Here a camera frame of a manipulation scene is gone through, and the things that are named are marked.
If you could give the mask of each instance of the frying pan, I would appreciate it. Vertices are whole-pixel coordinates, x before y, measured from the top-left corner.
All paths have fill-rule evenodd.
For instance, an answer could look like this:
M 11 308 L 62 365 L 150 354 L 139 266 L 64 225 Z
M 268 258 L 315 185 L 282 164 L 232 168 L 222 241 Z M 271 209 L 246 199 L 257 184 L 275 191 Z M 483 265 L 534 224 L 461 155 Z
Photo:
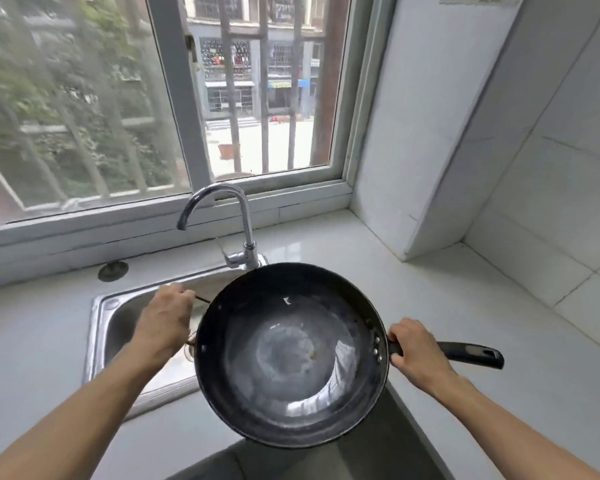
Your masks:
M 495 349 L 439 342 L 451 360 L 502 369 Z M 389 342 L 368 298 L 336 273 L 279 263 L 236 278 L 205 312 L 195 341 L 200 389 L 234 431 L 306 448 L 335 440 L 383 391 Z

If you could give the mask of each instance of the black pan handle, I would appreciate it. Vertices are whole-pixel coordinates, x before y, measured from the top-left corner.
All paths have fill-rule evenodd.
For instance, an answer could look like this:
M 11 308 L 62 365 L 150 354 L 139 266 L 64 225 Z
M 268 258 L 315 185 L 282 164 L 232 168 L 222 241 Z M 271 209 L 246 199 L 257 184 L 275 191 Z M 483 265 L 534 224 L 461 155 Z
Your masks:
M 438 345 L 449 360 L 483 365 L 493 369 L 504 367 L 504 357 L 496 349 L 460 342 L 438 342 Z M 389 355 L 392 354 L 402 355 L 402 348 L 398 342 L 389 342 Z

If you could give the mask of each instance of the faucet spout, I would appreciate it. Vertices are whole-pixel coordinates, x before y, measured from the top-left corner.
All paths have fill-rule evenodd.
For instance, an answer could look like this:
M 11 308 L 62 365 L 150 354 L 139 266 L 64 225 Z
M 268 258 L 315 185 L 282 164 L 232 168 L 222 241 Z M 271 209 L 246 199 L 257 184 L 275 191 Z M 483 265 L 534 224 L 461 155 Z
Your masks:
M 184 206 L 184 209 L 182 209 L 182 213 L 178 218 L 178 224 L 176 227 L 179 230 L 186 230 L 189 216 L 196 209 L 198 204 L 200 204 L 200 202 L 202 202 L 209 195 L 217 192 L 227 192 L 238 199 L 240 210 L 242 211 L 242 225 L 244 227 L 244 234 L 246 237 L 244 242 L 244 250 L 242 252 L 229 256 L 224 255 L 224 260 L 226 261 L 227 266 L 238 267 L 245 264 L 248 269 L 254 269 L 258 267 L 258 253 L 256 251 L 256 241 L 253 240 L 253 227 L 251 226 L 249 202 L 244 191 L 236 185 L 217 182 L 195 192 Z

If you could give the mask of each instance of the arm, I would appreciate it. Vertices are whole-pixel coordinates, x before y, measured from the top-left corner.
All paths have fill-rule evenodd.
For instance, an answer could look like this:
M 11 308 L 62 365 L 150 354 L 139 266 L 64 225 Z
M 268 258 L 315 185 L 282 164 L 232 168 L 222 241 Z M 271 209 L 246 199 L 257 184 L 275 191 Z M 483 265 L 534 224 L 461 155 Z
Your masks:
M 600 473 L 549 441 L 451 368 L 436 339 L 414 320 L 392 325 L 404 356 L 391 362 L 469 430 L 507 480 L 600 480 Z
M 144 386 L 189 336 L 195 293 L 163 286 L 133 339 L 92 381 L 0 454 L 0 480 L 87 480 Z

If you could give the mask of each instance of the white countertop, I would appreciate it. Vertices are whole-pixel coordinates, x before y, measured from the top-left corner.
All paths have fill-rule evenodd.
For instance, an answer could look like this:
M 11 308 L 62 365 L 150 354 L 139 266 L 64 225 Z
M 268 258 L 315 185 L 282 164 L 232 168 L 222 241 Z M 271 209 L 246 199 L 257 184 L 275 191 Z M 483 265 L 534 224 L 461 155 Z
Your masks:
M 317 264 L 355 283 L 385 326 L 411 316 L 439 340 L 497 348 L 503 371 L 457 364 L 485 394 L 600 470 L 600 348 L 471 249 L 398 261 L 349 211 L 256 231 L 270 262 Z M 240 249 L 241 236 L 225 239 Z M 0 289 L 0 451 L 80 387 L 91 300 L 217 264 L 213 242 Z M 500 479 L 467 431 L 392 368 L 392 386 L 456 479 Z M 125 423 L 96 479 L 163 479 L 240 440 L 200 392 Z

